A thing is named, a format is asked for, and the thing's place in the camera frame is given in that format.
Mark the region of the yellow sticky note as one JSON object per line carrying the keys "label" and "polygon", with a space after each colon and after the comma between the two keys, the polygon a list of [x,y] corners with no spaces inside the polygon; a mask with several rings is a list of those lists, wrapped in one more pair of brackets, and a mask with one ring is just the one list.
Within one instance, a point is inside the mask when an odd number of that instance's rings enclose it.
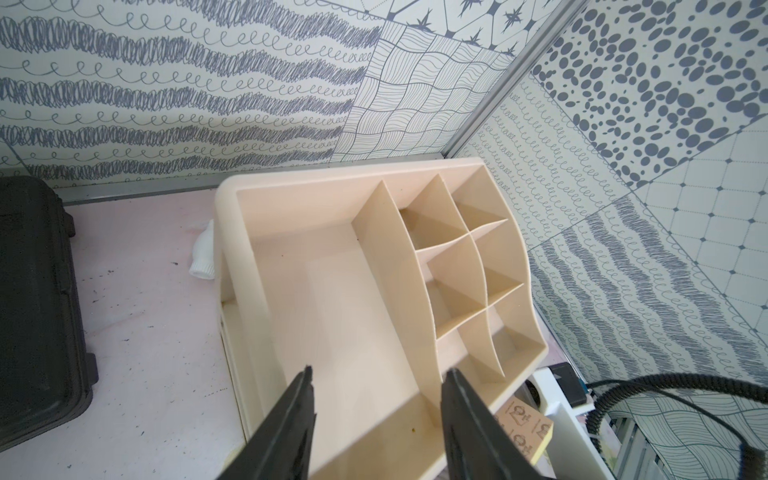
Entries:
{"label": "yellow sticky note", "polygon": [[554,422],[517,397],[507,400],[495,418],[520,453],[535,465],[552,439]]}

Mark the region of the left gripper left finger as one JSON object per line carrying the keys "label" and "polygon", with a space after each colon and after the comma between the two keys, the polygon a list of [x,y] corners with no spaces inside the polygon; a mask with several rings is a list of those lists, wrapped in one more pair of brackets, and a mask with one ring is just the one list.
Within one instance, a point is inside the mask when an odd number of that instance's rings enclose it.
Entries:
{"label": "left gripper left finger", "polygon": [[316,421],[313,371],[298,373],[221,479],[306,479]]}

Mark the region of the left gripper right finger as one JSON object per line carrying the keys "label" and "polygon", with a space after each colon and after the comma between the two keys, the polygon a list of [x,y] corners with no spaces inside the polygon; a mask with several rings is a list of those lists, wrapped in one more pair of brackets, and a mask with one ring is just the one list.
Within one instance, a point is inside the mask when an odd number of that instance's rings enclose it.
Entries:
{"label": "left gripper right finger", "polygon": [[528,477],[528,461],[456,368],[446,373],[440,408],[451,479]]}

